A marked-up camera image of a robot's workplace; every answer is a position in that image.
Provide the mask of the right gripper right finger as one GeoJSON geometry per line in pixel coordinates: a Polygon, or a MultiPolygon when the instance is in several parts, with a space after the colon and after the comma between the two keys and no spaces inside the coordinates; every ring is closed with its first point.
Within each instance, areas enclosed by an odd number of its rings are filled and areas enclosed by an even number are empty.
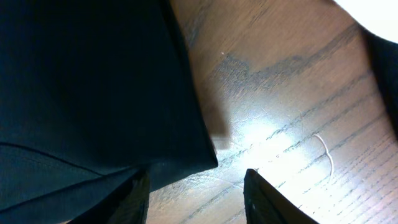
{"type": "Polygon", "coordinates": [[[246,171],[243,194],[247,224],[317,224],[254,169],[246,171]]]}

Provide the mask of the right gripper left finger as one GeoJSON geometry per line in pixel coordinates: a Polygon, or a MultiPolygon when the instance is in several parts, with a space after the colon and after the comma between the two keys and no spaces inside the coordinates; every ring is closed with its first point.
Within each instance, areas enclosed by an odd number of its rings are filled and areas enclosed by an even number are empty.
{"type": "Polygon", "coordinates": [[[103,198],[87,211],[74,218],[71,223],[145,223],[149,207],[150,175],[145,169],[135,173],[101,177],[95,180],[79,183],[68,188],[78,190],[79,196],[84,193],[81,201],[88,198],[103,198]]]}

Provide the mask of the black leggings with red waistband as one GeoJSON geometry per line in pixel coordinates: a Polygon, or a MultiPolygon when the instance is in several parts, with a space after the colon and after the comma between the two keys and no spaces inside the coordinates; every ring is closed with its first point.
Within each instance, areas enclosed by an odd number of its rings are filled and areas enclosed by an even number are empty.
{"type": "Polygon", "coordinates": [[[71,222],[68,188],[217,167],[168,1],[1,2],[1,222],[71,222]]]}

